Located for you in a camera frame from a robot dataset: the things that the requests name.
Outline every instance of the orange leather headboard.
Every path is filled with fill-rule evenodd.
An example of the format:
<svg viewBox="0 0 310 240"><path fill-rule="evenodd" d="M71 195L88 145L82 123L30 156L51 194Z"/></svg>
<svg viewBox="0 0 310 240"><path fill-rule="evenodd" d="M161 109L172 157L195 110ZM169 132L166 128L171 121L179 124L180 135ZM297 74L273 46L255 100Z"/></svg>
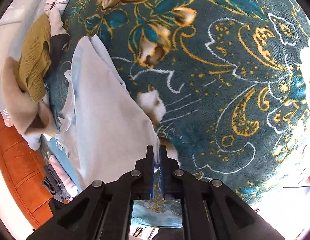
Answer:
<svg viewBox="0 0 310 240"><path fill-rule="evenodd" d="M0 113L0 171L17 206L37 229L52 217L52 197L41 182L45 165L39 151L29 148L14 126L7 127Z"/></svg>

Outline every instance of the metal screw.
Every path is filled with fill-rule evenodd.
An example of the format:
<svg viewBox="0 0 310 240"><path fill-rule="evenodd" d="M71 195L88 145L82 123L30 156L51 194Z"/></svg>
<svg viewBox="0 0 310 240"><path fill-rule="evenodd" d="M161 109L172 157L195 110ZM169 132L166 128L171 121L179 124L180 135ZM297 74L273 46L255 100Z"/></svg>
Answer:
<svg viewBox="0 0 310 240"><path fill-rule="evenodd" d="M103 185L103 182L99 179L96 179L92 182L93 187L100 187L101 185Z"/></svg>
<svg viewBox="0 0 310 240"><path fill-rule="evenodd" d="M220 187L222 185L222 182L219 179L213 179L212 180L212 185L214 187Z"/></svg>
<svg viewBox="0 0 310 240"><path fill-rule="evenodd" d="M139 170L133 170L133 171L131 171L131 175L132 175L133 177L138 177L140 174L141 174L141 172L140 172Z"/></svg>
<svg viewBox="0 0 310 240"><path fill-rule="evenodd" d="M174 171L174 174L175 174L176 176L183 176L183 175L184 175L184 171L182 171L182 170L176 170L176 171Z"/></svg>

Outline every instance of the green blanket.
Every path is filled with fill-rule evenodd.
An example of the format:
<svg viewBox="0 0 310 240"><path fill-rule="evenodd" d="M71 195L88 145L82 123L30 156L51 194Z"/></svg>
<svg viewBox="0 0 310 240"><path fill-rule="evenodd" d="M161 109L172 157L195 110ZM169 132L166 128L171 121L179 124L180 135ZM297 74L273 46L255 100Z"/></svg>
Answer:
<svg viewBox="0 0 310 240"><path fill-rule="evenodd" d="M166 112L157 134L182 169L222 180L250 205L306 176L299 55L310 27L295 0L70 0L62 20L71 41L48 78L54 113L78 40L97 34L132 98L158 91ZM179 203L154 188L134 221L180 226Z"/></svg>

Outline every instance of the plush blanket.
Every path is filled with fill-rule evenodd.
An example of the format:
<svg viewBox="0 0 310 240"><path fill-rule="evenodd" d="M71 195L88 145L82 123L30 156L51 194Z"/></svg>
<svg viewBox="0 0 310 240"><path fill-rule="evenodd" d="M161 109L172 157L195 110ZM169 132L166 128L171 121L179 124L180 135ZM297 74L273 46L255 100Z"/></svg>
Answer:
<svg viewBox="0 0 310 240"><path fill-rule="evenodd" d="M46 80L56 120L77 42L97 34L132 98L157 90L165 113L153 124L182 169L222 180L251 206L308 177L300 52L310 26L295 0L70 0L62 20L71 41ZM179 203L154 189L135 221L181 226Z"/></svg>

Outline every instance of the paisley pattern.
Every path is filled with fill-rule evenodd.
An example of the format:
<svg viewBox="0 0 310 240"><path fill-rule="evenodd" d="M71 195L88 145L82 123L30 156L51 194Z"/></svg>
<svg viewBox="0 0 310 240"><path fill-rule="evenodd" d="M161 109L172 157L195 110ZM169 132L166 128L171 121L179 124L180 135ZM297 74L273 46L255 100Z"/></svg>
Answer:
<svg viewBox="0 0 310 240"><path fill-rule="evenodd" d="M47 79L55 117L77 41L97 34L132 98L158 91L166 113L157 134L182 169L221 179L250 205L305 175L310 111L299 53L310 27L295 0L70 0L62 20L71 41ZM181 226L179 203L154 188L133 220Z"/></svg>

